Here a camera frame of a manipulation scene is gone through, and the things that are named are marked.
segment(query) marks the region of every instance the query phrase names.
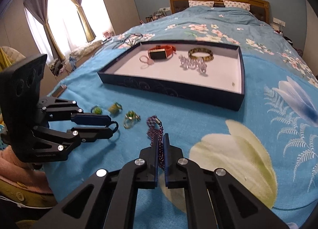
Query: clear beads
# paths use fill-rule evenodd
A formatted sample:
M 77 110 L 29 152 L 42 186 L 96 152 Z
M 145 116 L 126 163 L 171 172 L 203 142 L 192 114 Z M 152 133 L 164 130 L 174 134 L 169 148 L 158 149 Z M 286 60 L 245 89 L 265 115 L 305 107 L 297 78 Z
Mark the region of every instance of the clear beads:
M 206 63 L 204 62 L 203 59 L 201 59 L 201 58 L 191 59 L 189 57 L 186 58 L 183 55 L 180 55 L 179 59 L 180 59 L 181 66 L 184 69 L 189 69 L 189 68 L 196 69 L 196 68 L 198 68 L 200 70 L 200 72 L 206 73 L 206 68 L 208 65 L 206 65 Z

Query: pillow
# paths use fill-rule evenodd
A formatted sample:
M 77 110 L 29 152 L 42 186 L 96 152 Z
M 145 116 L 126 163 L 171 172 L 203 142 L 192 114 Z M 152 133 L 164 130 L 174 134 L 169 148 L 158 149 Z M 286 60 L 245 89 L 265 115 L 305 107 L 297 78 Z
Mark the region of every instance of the pillow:
M 204 1 L 189 1 L 189 7 L 193 6 L 208 6 L 208 7 L 213 7 L 214 2 L 204 2 Z
M 238 7 L 238 8 L 242 8 L 245 9 L 247 11 L 250 11 L 251 9 L 251 5 L 248 3 L 244 3 L 244 2 L 231 2 L 231 1 L 224 1 L 224 6 L 225 7 Z

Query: watch face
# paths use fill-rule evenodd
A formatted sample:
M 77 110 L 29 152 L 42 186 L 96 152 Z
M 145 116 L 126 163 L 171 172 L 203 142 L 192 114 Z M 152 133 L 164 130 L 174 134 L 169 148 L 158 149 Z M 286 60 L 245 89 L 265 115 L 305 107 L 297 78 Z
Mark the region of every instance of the watch face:
M 150 50 L 149 56 L 153 60 L 163 60 L 167 58 L 167 54 L 165 49 L 159 49 L 159 50 Z

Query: window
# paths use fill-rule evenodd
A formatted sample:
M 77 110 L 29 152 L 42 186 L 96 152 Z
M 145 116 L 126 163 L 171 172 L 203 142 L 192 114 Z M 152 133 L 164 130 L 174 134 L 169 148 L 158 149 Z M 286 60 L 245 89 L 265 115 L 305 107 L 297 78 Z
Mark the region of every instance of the window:
M 95 40 L 104 40 L 104 31 L 113 31 L 103 0 L 82 0 L 87 20 L 96 34 Z M 25 10 L 33 38 L 41 53 L 47 54 L 47 63 L 53 60 L 43 26 Z M 87 43 L 78 17 L 77 8 L 71 0 L 48 0 L 48 22 L 54 39 L 65 57 L 77 47 Z

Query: blue bedsheet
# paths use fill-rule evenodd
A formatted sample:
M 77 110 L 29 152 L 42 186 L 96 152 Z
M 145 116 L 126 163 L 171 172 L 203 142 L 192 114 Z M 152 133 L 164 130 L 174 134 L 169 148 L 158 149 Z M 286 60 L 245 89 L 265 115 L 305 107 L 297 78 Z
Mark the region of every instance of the blue bedsheet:
M 142 33 L 144 41 L 197 39 L 239 44 L 246 83 L 239 112 L 104 85 L 97 71 L 129 47 L 120 40 L 130 33 Z M 150 144 L 146 119 L 157 115 L 171 144 L 182 148 L 185 157 L 209 170 L 226 168 L 290 228 L 301 226 L 317 204 L 318 83 L 297 52 L 248 11 L 198 6 L 134 27 L 114 37 L 61 83 L 68 86 L 61 97 L 76 100 L 85 112 L 98 105 L 107 114 L 114 102 L 122 104 L 123 112 L 115 118 L 120 129 L 111 139 L 83 143 L 67 161 L 45 164 L 58 201 L 96 170 L 116 170 L 137 158 L 140 149 Z M 125 130 L 121 125 L 129 110 L 142 120 Z M 60 131 L 73 126 L 70 121 L 50 123 Z M 158 188 L 138 193 L 134 228 L 187 228 L 183 198 L 182 191 L 164 187 L 161 173 Z

